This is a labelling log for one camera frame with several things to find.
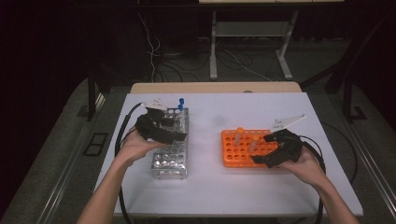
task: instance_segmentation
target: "forearm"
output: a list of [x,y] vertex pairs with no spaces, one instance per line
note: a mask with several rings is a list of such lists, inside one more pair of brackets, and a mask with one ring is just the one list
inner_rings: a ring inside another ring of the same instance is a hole
[[359,223],[330,180],[323,181],[314,188],[326,208],[331,223]]
[[122,179],[128,166],[114,160],[103,181],[90,198],[78,223],[111,223]]

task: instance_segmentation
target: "gray floor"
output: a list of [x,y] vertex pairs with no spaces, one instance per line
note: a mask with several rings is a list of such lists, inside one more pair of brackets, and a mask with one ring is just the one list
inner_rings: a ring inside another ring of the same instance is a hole
[[[218,52],[218,81],[272,81],[285,80],[275,57],[279,39],[263,38],[255,41],[220,40]],[[348,47],[347,40],[291,41],[286,59],[293,81],[304,81],[335,63]],[[211,81],[209,78],[208,45],[202,39],[202,52],[196,57],[176,59],[179,55],[171,49],[165,52],[166,65],[159,65],[156,81]],[[242,68],[230,51],[253,74]],[[341,162],[346,175],[352,176],[354,159],[350,140],[355,148],[367,149],[374,158],[391,189],[396,189],[396,134],[379,112],[366,99],[364,93],[354,88],[353,105],[359,106],[366,120],[353,124],[345,121],[341,113],[341,91],[329,95],[323,90],[327,78],[305,89],[323,121],[323,128]],[[110,94],[98,100],[98,113],[92,121],[79,117],[78,112],[87,104],[86,80],[70,97],[64,112],[55,124],[46,144],[38,155],[31,171],[21,185],[1,223],[74,223],[91,196],[92,188],[106,155],[106,147],[118,119],[125,93],[130,87],[115,87]],[[108,133],[105,151],[99,157],[82,156],[93,133]],[[361,223],[396,223],[383,199],[381,186],[373,179],[366,163],[359,159],[359,170],[352,186],[363,206]],[[294,223],[297,218],[283,218],[281,223]],[[208,222],[208,220],[188,220]],[[309,217],[299,223],[312,223]],[[238,219],[240,223],[266,223],[263,219]],[[115,217],[114,223],[124,223]],[[322,223],[329,223],[323,218]]]

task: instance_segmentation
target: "dark background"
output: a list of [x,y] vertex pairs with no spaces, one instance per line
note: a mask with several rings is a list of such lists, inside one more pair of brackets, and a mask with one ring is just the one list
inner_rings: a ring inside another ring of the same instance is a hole
[[[354,41],[365,35],[370,24],[376,23],[389,10],[390,2],[346,1],[344,6],[332,10],[328,7],[303,8],[293,39],[320,41],[341,37]],[[0,217],[69,96],[90,71],[95,74],[102,92],[110,92],[113,86],[149,81],[148,46],[136,11],[130,7],[76,7],[75,3],[49,0],[0,3],[4,112]],[[163,4],[161,1],[151,3]],[[188,54],[196,51],[197,36],[210,35],[210,11],[152,11],[149,15],[154,21],[150,26],[153,33],[164,44]],[[228,11],[222,17],[233,18],[234,14]],[[394,128],[395,24],[393,13],[365,46],[350,73],[350,78]]]

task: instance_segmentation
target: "white table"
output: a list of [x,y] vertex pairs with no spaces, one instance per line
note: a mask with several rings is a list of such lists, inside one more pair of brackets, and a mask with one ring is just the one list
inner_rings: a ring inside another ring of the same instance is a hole
[[[100,183],[114,157],[120,125],[139,102],[161,97],[170,107],[185,99],[190,110],[187,179],[155,179],[152,152],[135,162],[123,180],[128,213],[141,217],[305,217],[318,211],[318,195],[294,175],[281,169],[226,168],[221,160],[220,132],[226,129],[269,129],[275,119],[306,114],[289,128],[318,142],[327,175],[346,204],[362,216],[361,204],[348,183],[307,95],[303,92],[255,93],[133,93],[127,95],[115,135],[99,175]],[[146,113],[139,107],[136,118]],[[115,214],[120,213],[117,204]]]

